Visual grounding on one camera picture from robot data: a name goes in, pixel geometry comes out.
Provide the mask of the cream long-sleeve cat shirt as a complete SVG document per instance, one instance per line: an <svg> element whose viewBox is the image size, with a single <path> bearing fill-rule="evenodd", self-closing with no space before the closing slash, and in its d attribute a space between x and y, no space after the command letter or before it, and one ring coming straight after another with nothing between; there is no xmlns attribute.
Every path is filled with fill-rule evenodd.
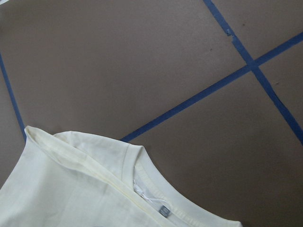
<svg viewBox="0 0 303 227"><path fill-rule="evenodd" d="M3 227L239 227L180 194L143 146L94 134L25 128L0 190Z"/></svg>

